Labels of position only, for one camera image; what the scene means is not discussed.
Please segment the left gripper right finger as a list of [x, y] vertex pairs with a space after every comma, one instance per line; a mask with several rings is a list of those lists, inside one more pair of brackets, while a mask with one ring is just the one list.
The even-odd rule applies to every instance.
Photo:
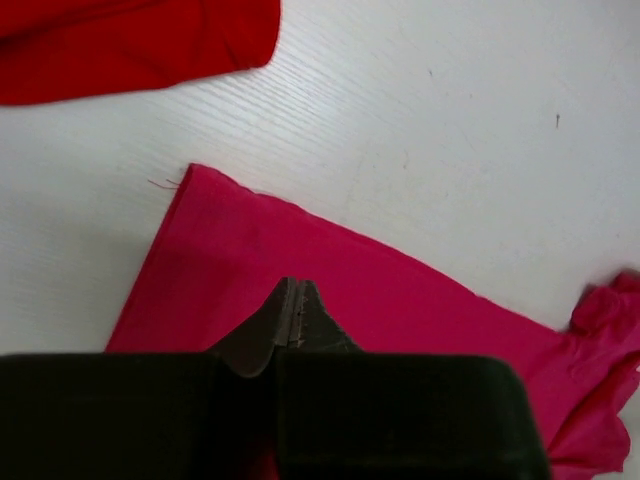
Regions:
[[523, 383], [501, 360], [363, 351], [316, 285], [274, 356], [282, 479], [547, 479]]

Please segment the red t shirt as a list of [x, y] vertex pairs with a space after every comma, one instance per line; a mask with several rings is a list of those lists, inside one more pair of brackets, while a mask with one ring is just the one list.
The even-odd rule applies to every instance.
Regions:
[[162, 89], [260, 68], [280, 20], [275, 0], [4, 1], [1, 103]]

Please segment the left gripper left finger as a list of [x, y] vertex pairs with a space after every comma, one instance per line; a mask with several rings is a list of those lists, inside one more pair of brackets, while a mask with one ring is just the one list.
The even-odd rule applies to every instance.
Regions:
[[295, 288], [199, 353], [3, 356], [2, 477], [270, 478], [267, 367]]

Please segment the magenta t shirt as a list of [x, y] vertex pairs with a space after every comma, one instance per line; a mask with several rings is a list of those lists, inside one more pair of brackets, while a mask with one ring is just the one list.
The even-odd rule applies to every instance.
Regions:
[[587, 290], [564, 332], [446, 275], [199, 164], [186, 170], [107, 343], [201, 351], [284, 277], [313, 281], [329, 314], [374, 352], [494, 356], [523, 379], [557, 479], [619, 472], [619, 412], [639, 385], [639, 276]]

